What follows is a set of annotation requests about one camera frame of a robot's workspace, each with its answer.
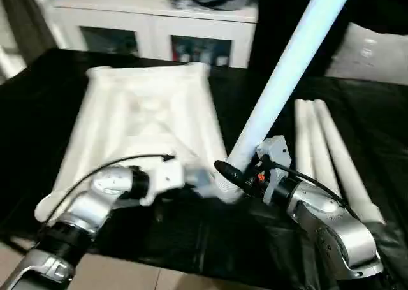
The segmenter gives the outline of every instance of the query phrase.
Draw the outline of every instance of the black tablecloth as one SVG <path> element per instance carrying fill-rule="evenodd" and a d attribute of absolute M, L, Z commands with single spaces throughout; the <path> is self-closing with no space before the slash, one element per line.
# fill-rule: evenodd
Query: black tablecloth
<path fill-rule="evenodd" d="M 51 50 L 0 87 L 2 196 L 0 235 L 32 238 L 33 211 L 48 194 L 95 66 L 167 66 L 172 62 Z M 209 78 L 229 152 L 262 91 L 264 78 L 214 68 Z M 326 101 L 386 226 L 370 224 L 399 289 L 408 285 L 408 88 L 357 80 L 306 78 L 270 131 L 294 153 L 293 99 Z M 225 205 L 183 192 L 170 203 L 116 211 L 92 252 L 272 289 L 336 289 L 305 234 L 280 208 L 243 199 Z M 385 288 L 365 279 L 341 288 Z"/>

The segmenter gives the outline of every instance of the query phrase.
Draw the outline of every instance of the white pillow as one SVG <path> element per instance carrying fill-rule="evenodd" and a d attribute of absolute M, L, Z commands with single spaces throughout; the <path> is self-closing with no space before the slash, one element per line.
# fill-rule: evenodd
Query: white pillow
<path fill-rule="evenodd" d="M 408 85 L 408 36 L 349 24 L 326 76 Z"/>

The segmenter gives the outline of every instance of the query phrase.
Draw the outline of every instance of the dark curtain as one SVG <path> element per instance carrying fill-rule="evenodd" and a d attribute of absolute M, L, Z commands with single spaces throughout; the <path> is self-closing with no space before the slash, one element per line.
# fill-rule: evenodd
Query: dark curtain
<path fill-rule="evenodd" d="M 27 64 L 57 47 L 35 0 L 2 0 L 18 51 Z"/>
<path fill-rule="evenodd" d="M 258 0 L 259 18 L 249 69 L 268 80 L 309 0 Z M 348 0 L 305 75 L 322 76 L 354 22 L 378 33 L 408 34 L 407 0 Z"/>

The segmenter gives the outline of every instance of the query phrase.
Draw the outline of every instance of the tile floor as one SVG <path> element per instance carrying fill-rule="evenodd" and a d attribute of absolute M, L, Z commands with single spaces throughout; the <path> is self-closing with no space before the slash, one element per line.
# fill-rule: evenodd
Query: tile floor
<path fill-rule="evenodd" d="M 19 242 L 25 247 L 29 242 Z M 0 285 L 21 260 L 0 242 Z M 86 255 L 80 262 L 69 290 L 261 290 L 235 282 L 156 268 L 119 259 Z"/>

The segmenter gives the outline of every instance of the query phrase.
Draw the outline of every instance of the white tube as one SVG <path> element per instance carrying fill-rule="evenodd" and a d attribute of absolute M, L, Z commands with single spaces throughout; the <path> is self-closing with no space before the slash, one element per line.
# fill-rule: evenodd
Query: white tube
<path fill-rule="evenodd" d="M 312 101 L 306 101 L 306 104 L 307 113 L 309 114 L 307 119 L 316 180 L 341 197 L 332 160 L 330 159 L 330 154 L 327 149 L 326 140 L 324 140 L 319 119 L 314 110 L 314 104 Z"/>
<path fill-rule="evenodd" d="M 310 147 L 310 134 L 308 126 L 307 104 L 304 100 L 295 101 L 295 160 L 296 170 L 314 177 L 314 167 L 312 161 L 312 150 Z"/>
<path fill-rule="evenodd" d="M 364 183 L 358 174 L 326 103 L 321 100 L 315 100 L 314 106 L 322 123 L 331 157 L 333 158 L 337 174 L 339 174 L 351 209 L 356 212 L 363 222 L 380 222 L 385 224 L 380 209 L 371 202 L 370 196 L 365 189 Z"/>
<path fill-rule="evenodd" d="M 288 45 L 228 157 L 228 162 L 244 171 L 264 140 L 278 114 L 295 89 L 320 44 L 347 0 L 310 0 Z M 240 189 L 220 174 L 216 175 L 219 197 L 234 202 Z"/>

